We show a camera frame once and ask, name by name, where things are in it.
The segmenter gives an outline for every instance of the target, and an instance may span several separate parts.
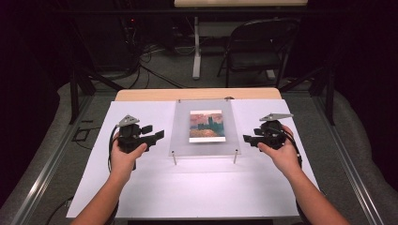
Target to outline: chair leg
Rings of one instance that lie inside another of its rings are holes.
[[[279,88],[279,84],[281,82],[281,78],[284,76],[284,69],[286,68],[288,54],[286,52],[282,55],[282,62],[279,66],[278,77],[276,78],[275,87]]]
[[[222,60],[222,64],[220,65],[219,72],[217,73],[217,77],[220,77],[220,74],[222,73],[222,66],[224,65],[224,63],[225,63],[225,57]]]
[[[228,88],[228,83],[229,83],[229,69],[227,67],[226,68],[226,76],[225,76],[225,88]]]

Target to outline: forearm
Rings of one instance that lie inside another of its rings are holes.
[[[301,210],[312,224],[349,224],[303,171],[286,176]]]
[[[108,178],[72,224],[104,224],[115,209],[124,184]]]

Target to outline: black curtain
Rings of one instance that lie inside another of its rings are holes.
[[[309,0],[307,9],[344,10],[356,2],[357,0]],[[302,77],[322,66],[344,23],[344,17],[340,15],[302,17],[284,76]]]
[[[364,125],[373,160],[398,190],[398,5],[377,1],[336,72],[336,89]]]
[[[69,81],[54,33],[36,1],[0,6],[1,91],[0,204],[36,154],[54,120],[57,89]]]

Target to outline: picture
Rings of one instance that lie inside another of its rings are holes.
[[[225,142],[222,111],[191,111],[190,143]]]

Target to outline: metal frame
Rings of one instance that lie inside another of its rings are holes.
[[[305,17],[335,17],[344,16],[347,9],[307,9],[306,7],[204,7],[204,8],[165,8],[165,9],[129,9],[129,10],[53,10],[50,13],[65,16],[231,16],[267,14],[268,16],[305,16]]]
[[[332,126],[329,123],[329,119],[324,114],[325,103],[321,97],[313,97],[314,105],[319,111],[323,121],[325,122],[325,126],[328,129],[331,137],[337,146],[337,155],[342,162],[343,169],[347,174],[348,180],[351,183],[351,186],[357,195],[358,200],[360,201],[360,206],[365,213],[365,216],[368,218],[370,224],[384,224],[381,216],[379,215],[377,209],[375,208],[375,204],[373,203],[372,197],[370,196],[368,189],[363,184],[362,179],[360,178],[360,174],[357,169],[355,169],[354,163],[351,160],[347,150],[344,147],[342,139],[337,132],[335,126]]]
[[[76,118],[78,122],[83,118],[84,113],[87,111],[88,107],[90,106],[93,100],[93,97],[83,97],[83,98],[84,99],[81,105],[82,113],[80,113],[80,115]],[[47,160],[46,164],[43,167],[43,170],[38,176],[38,179],[30,189],[22,206],[20,207],[14,219],[12,220],[11,225],[28,224],[29,219],[32,217],[32,214],[35,211],[41,197],[46,191],[47,186],[49,186],[50,181],[55,174],[56,168],[61,162],[62,157],[65,155],[65,147],[68,144],[68,141],[72,139],[73,134],[78,129],[78,124],[79,123],[74,123],[74,125],[69,126],[65,131],[63,139],[59,142],[55,151],[50,155],[49,159]]]

